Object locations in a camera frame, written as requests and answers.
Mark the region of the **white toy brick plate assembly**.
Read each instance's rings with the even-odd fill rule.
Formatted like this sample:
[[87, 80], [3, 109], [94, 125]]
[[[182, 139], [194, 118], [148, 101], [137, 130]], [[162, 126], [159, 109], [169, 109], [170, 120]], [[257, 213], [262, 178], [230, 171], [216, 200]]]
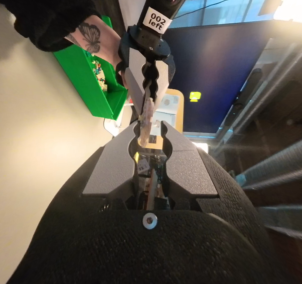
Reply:
[[140, 136], [138, 137], [138, 143], [142, 148], [145, 148], [149, 142], [154, 111], [155, 111], [155, 105], [153, 99], [149, 97], [145, 100], [143, 106], [143, 112], [139, 116]]

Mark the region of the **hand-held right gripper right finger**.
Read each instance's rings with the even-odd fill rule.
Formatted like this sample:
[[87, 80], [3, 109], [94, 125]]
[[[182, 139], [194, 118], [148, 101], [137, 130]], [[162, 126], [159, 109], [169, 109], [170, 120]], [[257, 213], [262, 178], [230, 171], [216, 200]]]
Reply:
[[161, 121], [163, 192], [167, 197], [218, 197], [197, 147], [166, 121]]

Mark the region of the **open light blue instruction booklet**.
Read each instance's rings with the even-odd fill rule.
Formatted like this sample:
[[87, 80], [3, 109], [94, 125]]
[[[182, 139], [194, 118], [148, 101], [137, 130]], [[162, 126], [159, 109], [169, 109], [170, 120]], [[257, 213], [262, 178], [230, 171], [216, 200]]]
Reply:
[[175, 128], [176, 114], [179, 107], [179, 96], [165, 94], [162, 101], [152, 118], [152, 127], [150, 134], [155, 136], [161, 135], [161, 121], [166, 121]]

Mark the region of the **dark monitor screen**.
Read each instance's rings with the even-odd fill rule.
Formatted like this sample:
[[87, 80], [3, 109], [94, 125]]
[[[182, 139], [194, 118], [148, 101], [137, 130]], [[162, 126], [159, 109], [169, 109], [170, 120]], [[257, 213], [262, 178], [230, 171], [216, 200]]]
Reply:
[[183, 131], [215, 134], [272, 37], [272, 21], [170, 28], [169, 88], [184, 96]]

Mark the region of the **pile of colourful toy bricks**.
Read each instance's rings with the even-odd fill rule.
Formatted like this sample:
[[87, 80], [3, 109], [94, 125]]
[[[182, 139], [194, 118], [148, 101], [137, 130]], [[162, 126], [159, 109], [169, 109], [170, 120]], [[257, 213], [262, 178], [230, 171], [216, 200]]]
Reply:
[[92, 71], [97, 79], [97, 82], [101, 88], [101, 90], [103, 92], [107, 92], [108, 91], [108, 86], [106, 84], [106, 78], [105, 78], [105, 74], [104, 71], [101, 67], [101, 63], [99, 62], [99, 60], [96, 58], [96, 56], [90, 52], [85, 52], [90, 66], [92, 67]]

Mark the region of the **green plastic bin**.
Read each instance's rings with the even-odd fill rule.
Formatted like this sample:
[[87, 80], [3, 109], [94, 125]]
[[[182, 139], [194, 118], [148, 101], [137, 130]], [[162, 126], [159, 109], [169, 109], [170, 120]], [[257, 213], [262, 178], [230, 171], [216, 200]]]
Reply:
[[114, 67], [96, 56], [101, 63], [108, 86], [108, 91], [103, 92], [85, 52], [82, 48], [72, 45], [54, 52], [54, 56], [91, 114], [95, 117], [117, 120], [126, 101], [127, 90], [117, 82]]

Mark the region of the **person's left forearm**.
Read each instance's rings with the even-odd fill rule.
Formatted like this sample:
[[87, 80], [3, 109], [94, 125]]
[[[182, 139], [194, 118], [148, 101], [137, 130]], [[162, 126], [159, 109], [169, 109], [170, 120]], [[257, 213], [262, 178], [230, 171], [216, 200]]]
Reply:
[[92, 0], [0, 0], [15, 17], [15, 30], [44, 52], [72, 45], [65, 39], [89, 16], [99, 13]]

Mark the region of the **wooden book stand white frame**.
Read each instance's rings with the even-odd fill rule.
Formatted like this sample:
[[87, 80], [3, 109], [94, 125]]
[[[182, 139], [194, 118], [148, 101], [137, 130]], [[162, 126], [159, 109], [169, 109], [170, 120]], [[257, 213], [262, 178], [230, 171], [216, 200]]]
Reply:
[[[179, 105], [176, 113], [175, 120], [175, 129], [179, 131], [181, 134], [183, 133], [183, 115], [184, 115], [184, 96], [179, 90], [175, 89], [167, 89], [166, 94], [178, 96], [179, 97]], [[123, 131], [130, 124], [130, 118], [132, 115], [132, 107], [133, 103], [130, 96], [127, 97], [126, 102], [119, 114], [118, 119], [104, 119], [104, 128], [108, 131], [113, 137], [118, 135], [121, 131]], [[149, 149], [157, 149], [161, 150], [163, 145], [163, 138], [161, 135], [157, 136], [156, 143], [148, 143], [146, 148]]]

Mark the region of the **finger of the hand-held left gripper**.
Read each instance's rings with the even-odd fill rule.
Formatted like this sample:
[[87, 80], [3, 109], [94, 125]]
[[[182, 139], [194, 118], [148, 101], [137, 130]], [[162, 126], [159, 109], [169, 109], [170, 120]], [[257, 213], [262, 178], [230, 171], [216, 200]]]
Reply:
[[145, 112], [151, 114], [151, 102], [147, 103], [150, 92], [145, 92], [145, 75], [151, 63], [146, 60], [137, 49], [129, 49], [129, 65], [126, 67], [124, 76], [128, 91], [137, 113], [141, 115]]
[[162, 60], [155, 61], [147, 71], [147, 97], [159, 106], [169, 86], [168, 64]]

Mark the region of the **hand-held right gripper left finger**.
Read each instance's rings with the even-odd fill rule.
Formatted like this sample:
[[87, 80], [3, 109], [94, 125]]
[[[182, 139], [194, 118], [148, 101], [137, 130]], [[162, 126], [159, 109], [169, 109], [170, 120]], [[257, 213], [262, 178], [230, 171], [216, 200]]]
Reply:
[[140, 122], [135, 121], [104, 146], [82, 196], [108, 202], [122, 199], [126, 205], [137, 205], [139, 177], [134, 156], [139, 134]]

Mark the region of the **person's left hand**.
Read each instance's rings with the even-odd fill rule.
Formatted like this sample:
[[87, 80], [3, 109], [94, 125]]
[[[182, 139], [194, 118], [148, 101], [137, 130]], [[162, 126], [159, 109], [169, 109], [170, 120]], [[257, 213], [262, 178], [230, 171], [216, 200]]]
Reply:
[[89, 16], [65, 39], [109, 62], [114, 70], [121, 62], [119, 35], [96, 15]]

